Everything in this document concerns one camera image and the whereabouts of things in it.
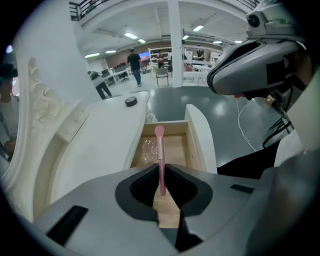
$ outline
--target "ceiling light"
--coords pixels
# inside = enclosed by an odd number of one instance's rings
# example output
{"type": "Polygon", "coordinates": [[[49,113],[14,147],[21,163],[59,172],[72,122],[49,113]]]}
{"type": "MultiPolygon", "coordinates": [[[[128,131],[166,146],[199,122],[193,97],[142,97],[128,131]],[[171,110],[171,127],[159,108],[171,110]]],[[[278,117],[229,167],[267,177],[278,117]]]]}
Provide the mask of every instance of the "ceiling light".
{"type": "Polygon", "coordinates": [[[13,51],[12,50],[12,46],[8,45],[5,51],[6,51],[7,54],[11,53],[13,51]]]}
{"type": "Polygon", "coordinates": [[[203,29],[204,28],[204,26],[202,26],[202,25],[199,25],[199,26],[197,26],[196,28],[194,28],[193,29],[193,31],[199,31],[199,30],[201,30],[201,29],[203,29]]]}
{"type": "Polygon", "coordinates": [[[92,57],[96,57],[96,56],[99,56],[100,55],[100,53],[98,52],[98,53],[92,53],[92,54],[89,54],[89,55],[86,55],[86,56],[84,56],[86,59],[88,59],[88,58],[92,58],[92,57]]]}
{"type": "Polygon", "coordinates": [[[131,33],[125,33],[124,35],[125,35],[126,37],[128,37],[128,38],[131,38],[131,39],[137,39],[137,38],[138,38],[136,35],[131,34],[131,33]]]}

